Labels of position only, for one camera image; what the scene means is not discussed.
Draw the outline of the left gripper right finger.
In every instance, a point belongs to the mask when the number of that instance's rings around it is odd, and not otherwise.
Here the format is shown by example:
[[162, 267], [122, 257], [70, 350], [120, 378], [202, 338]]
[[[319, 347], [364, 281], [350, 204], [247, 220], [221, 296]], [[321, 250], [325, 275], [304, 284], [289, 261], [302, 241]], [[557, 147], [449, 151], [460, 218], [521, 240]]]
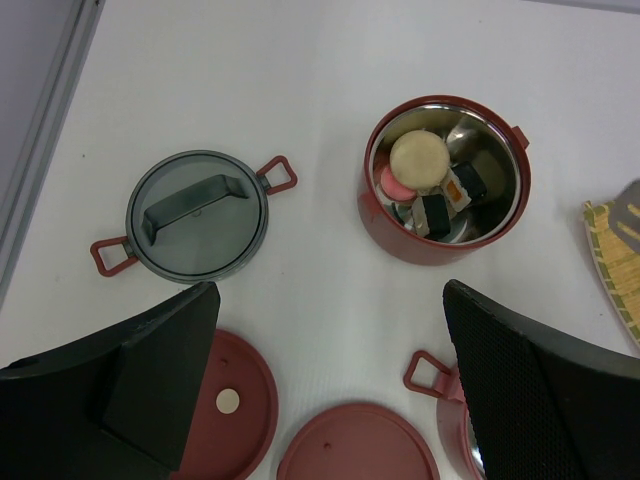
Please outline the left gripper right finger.
[[638, 359], [458, 280], [443, 306], [487, 478], [638, 478]]

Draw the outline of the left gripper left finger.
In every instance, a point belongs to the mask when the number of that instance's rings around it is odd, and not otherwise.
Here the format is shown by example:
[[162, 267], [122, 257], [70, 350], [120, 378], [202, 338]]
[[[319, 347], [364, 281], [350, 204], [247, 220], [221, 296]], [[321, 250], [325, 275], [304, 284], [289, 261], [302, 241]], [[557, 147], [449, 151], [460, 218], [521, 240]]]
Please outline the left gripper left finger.
[[220, 295], [199, 283], [1, 370], [4, 479], [166, 479], [179, 469]]

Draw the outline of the metal tongs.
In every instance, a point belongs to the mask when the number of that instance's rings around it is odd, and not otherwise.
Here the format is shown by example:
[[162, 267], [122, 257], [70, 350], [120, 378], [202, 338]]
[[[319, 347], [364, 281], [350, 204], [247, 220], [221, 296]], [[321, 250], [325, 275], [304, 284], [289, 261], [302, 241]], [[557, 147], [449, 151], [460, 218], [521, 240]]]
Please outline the metal tongs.
[[629, 183], [615, 198], [606, 203], [607, 224], [613, 234], [634, 253], [640, 252], [639, 180]]

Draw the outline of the black sushi roll with orange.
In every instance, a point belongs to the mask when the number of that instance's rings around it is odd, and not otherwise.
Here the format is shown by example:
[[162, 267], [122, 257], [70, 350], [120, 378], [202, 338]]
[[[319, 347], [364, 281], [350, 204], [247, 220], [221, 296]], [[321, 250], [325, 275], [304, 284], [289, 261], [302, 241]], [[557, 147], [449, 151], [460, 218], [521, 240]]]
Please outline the black sushi roll with orange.
[[441, 181], [440, 188], [456, 213], [487, 195], [485, 182], [470, 162], [451, 167]]

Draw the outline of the pink round cake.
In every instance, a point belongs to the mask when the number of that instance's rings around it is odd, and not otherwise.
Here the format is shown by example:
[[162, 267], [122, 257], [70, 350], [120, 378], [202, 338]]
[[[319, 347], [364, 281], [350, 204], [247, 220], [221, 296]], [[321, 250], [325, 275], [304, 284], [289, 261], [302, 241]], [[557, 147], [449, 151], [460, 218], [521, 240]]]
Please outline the pink round cake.
[[381, 169], [379, 185], [384, 194], [394, 201], [407, 202], [416, 197], [414, 190], [405, 187], [394, 177], [389, 165]]

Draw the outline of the white round bun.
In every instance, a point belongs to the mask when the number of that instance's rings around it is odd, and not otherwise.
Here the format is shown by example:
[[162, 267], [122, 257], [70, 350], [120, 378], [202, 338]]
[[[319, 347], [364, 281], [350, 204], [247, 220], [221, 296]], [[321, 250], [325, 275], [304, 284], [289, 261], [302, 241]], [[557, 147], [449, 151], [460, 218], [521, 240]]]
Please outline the white round bun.
[[450, 168], [445, 142], [425, 130], [399, 137], [390, 152], [390, 169], [395, 179], [411, 190], [428, 190], [440, 184]]

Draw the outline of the black white sushi roll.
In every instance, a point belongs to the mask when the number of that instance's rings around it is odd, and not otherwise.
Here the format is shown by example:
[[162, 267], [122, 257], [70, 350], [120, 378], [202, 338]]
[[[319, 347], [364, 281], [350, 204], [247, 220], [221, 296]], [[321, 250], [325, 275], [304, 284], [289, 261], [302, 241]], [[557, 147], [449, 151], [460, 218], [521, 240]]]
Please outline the black white sushi roll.
[[447, 202], [441, 194], [418, 197], [411, 207], [411, 214], [419, 237], [439, 240], [451, 231]]

